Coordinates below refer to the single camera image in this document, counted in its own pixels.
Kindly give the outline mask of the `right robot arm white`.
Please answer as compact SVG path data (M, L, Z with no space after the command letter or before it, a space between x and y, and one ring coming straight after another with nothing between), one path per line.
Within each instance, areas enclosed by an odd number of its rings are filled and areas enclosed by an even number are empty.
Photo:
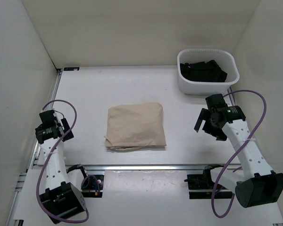
M274 203L283 190L283 173L276 173L266 162L252 138L242 109L229 106L222 94L206 98L195 124L195 131L203 129L217 140L229 140L238 157L243 176L227 170L227 165L208 165L203 171L202 182L207 188L221 185L235 194L244 208Z

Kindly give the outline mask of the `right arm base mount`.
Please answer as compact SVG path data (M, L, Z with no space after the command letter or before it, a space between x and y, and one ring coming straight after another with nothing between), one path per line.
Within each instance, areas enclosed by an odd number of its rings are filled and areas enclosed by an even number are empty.
M202 173L188 174L184 181L188 183L190 200L211 199L214 182L211 179L209 167L205 167ZM217 185L215 189L216 199L231 199L232 194L221 185Z

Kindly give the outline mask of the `beige trousers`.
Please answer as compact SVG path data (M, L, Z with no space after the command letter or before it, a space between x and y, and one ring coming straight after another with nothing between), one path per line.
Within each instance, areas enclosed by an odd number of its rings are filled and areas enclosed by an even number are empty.
M115 151L165 147L163 106L150 102L109 108L105 146Z

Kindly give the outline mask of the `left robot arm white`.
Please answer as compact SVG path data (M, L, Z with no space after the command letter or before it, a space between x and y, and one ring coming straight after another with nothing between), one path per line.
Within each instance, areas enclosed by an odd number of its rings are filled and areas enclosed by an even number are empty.
M45 163L37 181L37 202L54 224L86 222L71 219L87 210L80 188L87 187L90 181L83 172L74 175L74 184L69 179L63 149L64 142L74 135L66 118L60 120L54 109L43 111L39 116L42 122L35 129L35 135Z

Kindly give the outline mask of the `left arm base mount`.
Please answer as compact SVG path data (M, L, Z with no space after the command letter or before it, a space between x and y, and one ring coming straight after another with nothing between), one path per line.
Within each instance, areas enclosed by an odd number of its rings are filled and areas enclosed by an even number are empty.
M81 192L84 198L102 198L104 174L88 175L81 183Z

